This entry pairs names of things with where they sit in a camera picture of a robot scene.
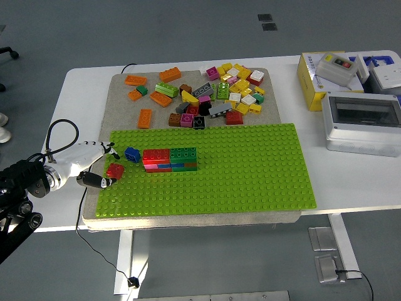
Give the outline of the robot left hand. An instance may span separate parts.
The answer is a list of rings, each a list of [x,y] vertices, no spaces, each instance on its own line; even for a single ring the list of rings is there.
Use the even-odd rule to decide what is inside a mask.
[[[105,154],[111,154],[115,159],[119,160],[120,156],[113,148],[114,145],[113,142],[84,141],[61,151],[56,156],[56,163],[53,167],[58,173],[57,179],[60,180],[58,189],[70,177],[79,176],[81,172],[88,169]]]

